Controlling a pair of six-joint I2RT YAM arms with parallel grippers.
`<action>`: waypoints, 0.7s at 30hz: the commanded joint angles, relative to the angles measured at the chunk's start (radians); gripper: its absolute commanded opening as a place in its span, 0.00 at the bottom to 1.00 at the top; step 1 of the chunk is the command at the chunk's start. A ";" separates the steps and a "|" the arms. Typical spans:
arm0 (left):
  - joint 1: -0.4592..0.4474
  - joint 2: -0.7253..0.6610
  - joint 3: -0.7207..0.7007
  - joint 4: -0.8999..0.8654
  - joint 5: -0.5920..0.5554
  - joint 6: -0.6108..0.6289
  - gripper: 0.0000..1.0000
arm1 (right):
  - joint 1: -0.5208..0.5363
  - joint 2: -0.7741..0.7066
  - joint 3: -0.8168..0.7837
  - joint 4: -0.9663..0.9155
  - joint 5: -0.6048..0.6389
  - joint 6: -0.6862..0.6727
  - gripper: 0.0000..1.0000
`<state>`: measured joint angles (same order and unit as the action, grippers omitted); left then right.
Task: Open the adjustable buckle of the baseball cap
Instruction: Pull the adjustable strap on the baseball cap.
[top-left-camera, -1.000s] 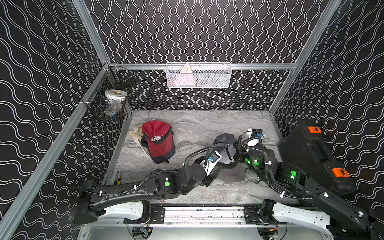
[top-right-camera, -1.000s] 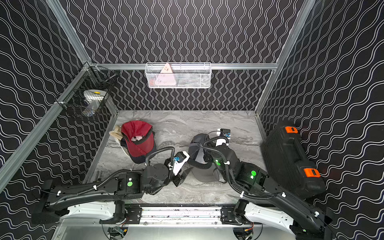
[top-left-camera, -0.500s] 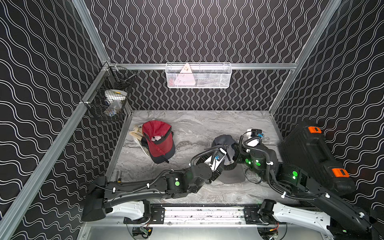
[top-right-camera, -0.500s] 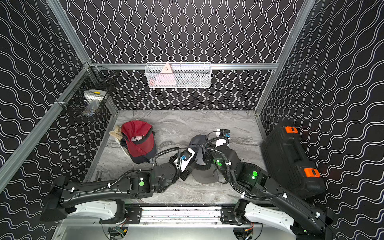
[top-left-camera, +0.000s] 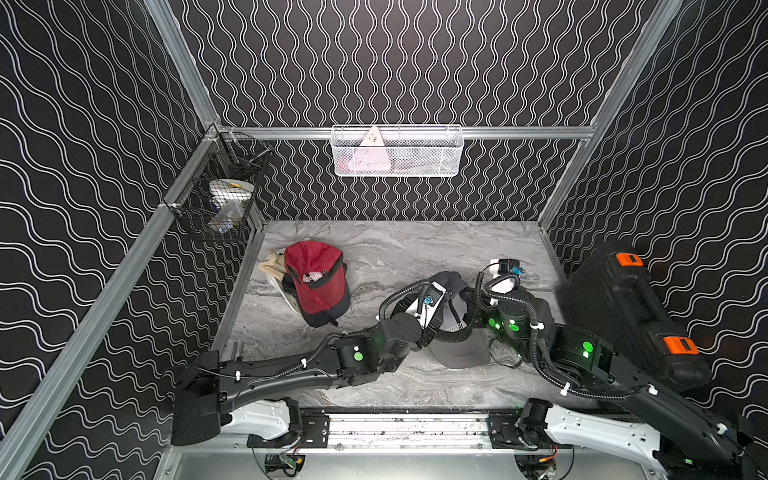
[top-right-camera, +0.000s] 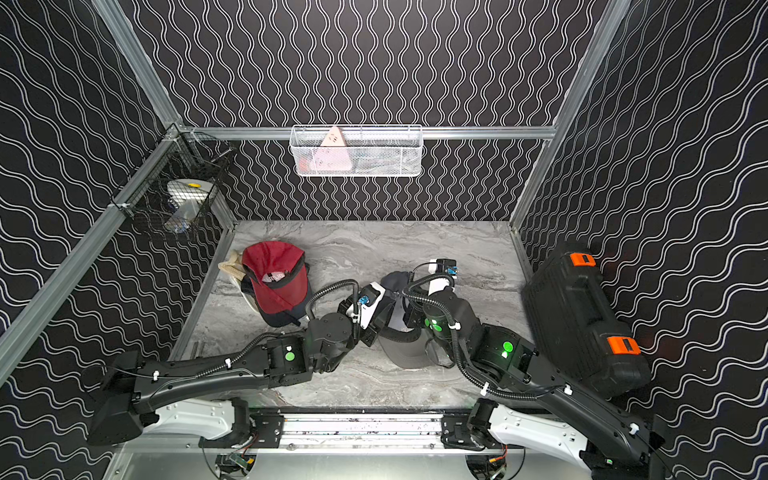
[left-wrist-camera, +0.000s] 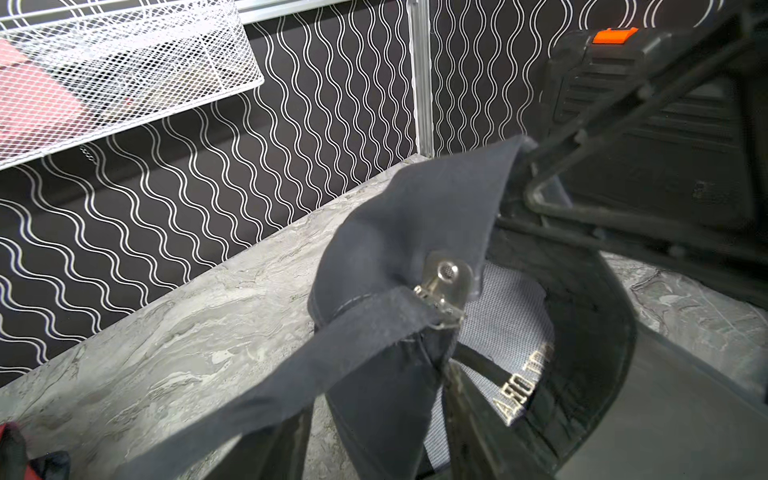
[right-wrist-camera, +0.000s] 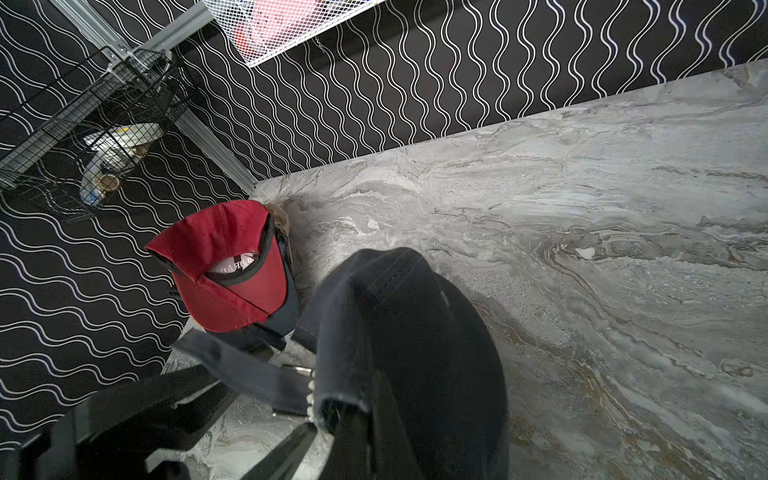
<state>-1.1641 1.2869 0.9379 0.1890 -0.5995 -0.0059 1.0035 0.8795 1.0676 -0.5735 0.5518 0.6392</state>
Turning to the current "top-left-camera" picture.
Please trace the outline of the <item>dark grey cap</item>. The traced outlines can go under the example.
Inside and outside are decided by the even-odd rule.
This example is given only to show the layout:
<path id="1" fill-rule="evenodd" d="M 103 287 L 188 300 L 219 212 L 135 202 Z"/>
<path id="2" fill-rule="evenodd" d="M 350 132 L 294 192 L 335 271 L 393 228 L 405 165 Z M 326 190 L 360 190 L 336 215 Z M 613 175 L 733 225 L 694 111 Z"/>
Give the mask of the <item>dark grey cap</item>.
<path id="1" fill-rule="evenodd" d="M 443 322 L 429 343 L 426 340 L 430 332 L 424 330 L 417 345 L 428 348 L 435 359 L 449 369 L 489 364 L 490 354 L 484 335 L 473 326 L 477 307 L 471 299 L 468 284 L 456 271 L 442 271 L 428 280 L 445 290 L 433 317 L 433 320 L 442 319 Z"/>

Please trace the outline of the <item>red and black cap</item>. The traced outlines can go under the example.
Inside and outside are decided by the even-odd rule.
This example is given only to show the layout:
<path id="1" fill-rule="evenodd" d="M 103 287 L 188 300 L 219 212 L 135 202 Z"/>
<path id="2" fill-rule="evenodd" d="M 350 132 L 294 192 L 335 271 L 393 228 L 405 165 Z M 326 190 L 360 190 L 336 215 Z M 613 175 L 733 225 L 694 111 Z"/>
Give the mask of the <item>red and black cap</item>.
<path id="1" fill-rule="evenodd" d="M 330 280 L 337 273 L 344 273 L 346 278 L 344 254 L 330 244 L 311 240 L 294 243 L 285 249 L 284 257 L 286 274 L 297 286 L 301 282 Z"/>

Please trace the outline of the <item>beige cap with black lettering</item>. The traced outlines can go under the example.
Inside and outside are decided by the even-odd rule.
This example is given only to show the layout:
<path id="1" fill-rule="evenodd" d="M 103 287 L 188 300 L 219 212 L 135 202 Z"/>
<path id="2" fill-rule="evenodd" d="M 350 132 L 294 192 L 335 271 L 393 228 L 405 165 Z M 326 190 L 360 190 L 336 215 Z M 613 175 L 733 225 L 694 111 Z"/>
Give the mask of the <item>beige cap with black lettering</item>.
<path id="1" fill-rule="evenodd" d="M 281 284 L 286 275 L 284 253 L 269 250 L 265 259 L 258 263 L 258 268 L 274 282 Z"/>

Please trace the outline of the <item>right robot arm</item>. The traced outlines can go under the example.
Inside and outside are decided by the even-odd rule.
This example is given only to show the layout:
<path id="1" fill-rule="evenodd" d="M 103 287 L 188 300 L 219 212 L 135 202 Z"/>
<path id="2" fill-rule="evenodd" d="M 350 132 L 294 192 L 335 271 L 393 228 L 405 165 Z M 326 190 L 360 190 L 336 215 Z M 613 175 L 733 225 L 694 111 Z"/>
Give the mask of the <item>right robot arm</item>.
<path id="1" fill-rule="evenodd" d="M 523 289 L 507 294 L 467 289 L 462 294 L 475 326 L 510 340 L 565 397 L 611 403 L 636 424 L 567 410 L 530 399 L 502 444 L 533 449 L 546 444 L 583 446 L 629 459 L 669 479 L 754 479 L 759 461 L 745 419 L 733 423 L 706 411 L 636 366 L 587 330 L 557 324 Z"/>

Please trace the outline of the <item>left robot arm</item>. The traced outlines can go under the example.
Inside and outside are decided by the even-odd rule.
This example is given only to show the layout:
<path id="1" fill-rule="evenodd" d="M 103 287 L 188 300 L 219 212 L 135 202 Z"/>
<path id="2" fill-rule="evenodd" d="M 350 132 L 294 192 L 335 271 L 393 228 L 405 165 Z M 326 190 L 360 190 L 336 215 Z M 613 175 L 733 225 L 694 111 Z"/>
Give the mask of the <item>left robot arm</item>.
<path id="1" fill-rule="evenodd" d="M 297 432 L 299 412 L 291 392 L 357 387 L 396 371 L 412 351 L 428 346 L 443 319 L 436 314 L 422 326 L 409 313 L 397 313 L 372 327 L 331 333 L 313 350 L 262 361 L 220 360 L 216 350 L 184 366 L 175 381 L 171 444 L 189 446 L 210 440 L 247 405 L 275 400 L 288 414 L 287 435 Z"/>

